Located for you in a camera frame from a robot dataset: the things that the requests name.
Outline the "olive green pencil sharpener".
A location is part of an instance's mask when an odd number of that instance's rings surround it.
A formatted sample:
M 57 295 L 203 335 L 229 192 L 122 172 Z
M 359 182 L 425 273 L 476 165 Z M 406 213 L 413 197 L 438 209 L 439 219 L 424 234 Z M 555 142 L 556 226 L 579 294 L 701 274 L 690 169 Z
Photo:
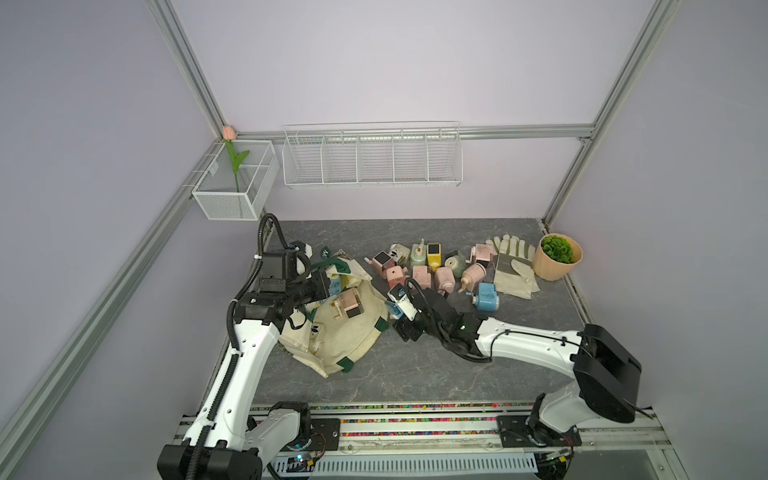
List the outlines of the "olive green pencil sharpener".
M 449 268 L 455 279 L 460 279 L 468 267 L 466 256 L 459 250 L 450 251 L 444 261 L 444 266 Z

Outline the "round pink pencil sharpener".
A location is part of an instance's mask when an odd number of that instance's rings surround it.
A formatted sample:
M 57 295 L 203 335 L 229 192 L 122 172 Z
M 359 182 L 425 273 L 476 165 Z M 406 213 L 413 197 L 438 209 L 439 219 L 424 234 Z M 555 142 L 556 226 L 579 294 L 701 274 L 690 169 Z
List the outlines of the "round pink pencil sharpener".
M 486 267 L 480 263 L 469 265 L 460 277 L 460 292 L 472 293 L 475 288 L 483 281 L 487 274 Z

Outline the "yellow pencil sharpener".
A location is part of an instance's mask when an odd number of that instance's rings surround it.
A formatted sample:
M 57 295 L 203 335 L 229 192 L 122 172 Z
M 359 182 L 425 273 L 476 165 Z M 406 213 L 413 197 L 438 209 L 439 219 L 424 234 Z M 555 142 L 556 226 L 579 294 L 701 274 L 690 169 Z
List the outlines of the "yellow pencil sharpener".
M 442 245 L 440 243 L 427 244 L 426 262 L 431 271 L 436 271 L 443 265 Z

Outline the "cream tote bag green handles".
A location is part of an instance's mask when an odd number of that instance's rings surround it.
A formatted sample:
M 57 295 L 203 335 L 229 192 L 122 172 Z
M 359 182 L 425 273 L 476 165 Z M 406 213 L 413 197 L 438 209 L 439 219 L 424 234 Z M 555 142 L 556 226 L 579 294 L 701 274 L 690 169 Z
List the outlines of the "cream tote bag green handles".
M 348 373 L 389 328 L 384 296 L 374 287 L 373 277 L 346 252 L 328 253 L 316 265 L 317 271 L 342 276 L 343 290 L 357 287 L 365 312 L 353 319 L 335 318 L 336 297 L 309 303 L 292 316 L 278 342 L 282 350 L 299 363 L 327 378 Z

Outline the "beige pencil sharpener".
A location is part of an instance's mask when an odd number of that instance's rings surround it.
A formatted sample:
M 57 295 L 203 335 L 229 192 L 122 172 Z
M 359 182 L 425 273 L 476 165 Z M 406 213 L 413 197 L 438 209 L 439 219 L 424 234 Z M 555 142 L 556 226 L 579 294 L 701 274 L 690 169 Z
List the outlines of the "beige pencil sharpener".
M 394 243 L 390 246 L 390 254 L 400 266 L 406 266 L 410 261 L 411 248 L 400 243 Z

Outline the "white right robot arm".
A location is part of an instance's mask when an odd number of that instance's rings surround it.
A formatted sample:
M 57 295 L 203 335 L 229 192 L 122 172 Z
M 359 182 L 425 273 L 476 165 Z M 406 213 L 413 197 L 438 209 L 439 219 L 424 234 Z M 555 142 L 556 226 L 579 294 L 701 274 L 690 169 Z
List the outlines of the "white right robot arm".
M 602 326 L 525 327 L 460 313 L 434 290 L 402 285 L 390 289 L 388 297 L 402 312 L 395 330 L 404 341 L 429 335 L 463 360 L 485 364 L 506 358 L 567 376 L 566 386 L 537 397 L 526 421 L 530 433 L 564 434 L 592 419 L 631 424 L 636 418 L 641 363 Z

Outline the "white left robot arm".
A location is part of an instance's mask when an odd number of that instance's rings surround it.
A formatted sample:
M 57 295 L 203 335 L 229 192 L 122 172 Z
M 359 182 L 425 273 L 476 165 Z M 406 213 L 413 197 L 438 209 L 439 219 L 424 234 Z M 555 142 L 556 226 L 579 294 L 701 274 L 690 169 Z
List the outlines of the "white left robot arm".
M 230 348 L 213 387 L 179 445 L 163 447 L 162 479 L 259 479 L 285 446 L 308 442 L 310 414 L 302 402 L 275 405 L 266 420 L 249 423 L 251 404 L 268 356 L 292 316 L 329 297 L 324 273 L 262 278 L 255 292 L 238 292 L 227 309 Z

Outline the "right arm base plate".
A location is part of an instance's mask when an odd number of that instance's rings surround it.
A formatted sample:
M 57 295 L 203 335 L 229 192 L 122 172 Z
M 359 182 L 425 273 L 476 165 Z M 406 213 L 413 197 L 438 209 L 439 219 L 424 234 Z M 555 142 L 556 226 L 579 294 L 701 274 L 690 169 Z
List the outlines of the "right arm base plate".
M 581 437 L 575 427 L 559 433 L 541 422 L 533 424 L 526 415 L 500 415 L 497 428 L 504 448 L 579 447 Z

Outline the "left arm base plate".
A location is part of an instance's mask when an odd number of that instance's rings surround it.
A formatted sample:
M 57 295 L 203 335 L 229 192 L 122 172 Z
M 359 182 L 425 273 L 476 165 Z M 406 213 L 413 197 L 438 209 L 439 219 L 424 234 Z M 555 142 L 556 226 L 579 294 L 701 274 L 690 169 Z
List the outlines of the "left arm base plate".
M 335 417 L 312 417 L 309 427 L 301 426 L 296 439 L 285 445 L 288 451 L 337 451 L 341 439 L 341 420 Z

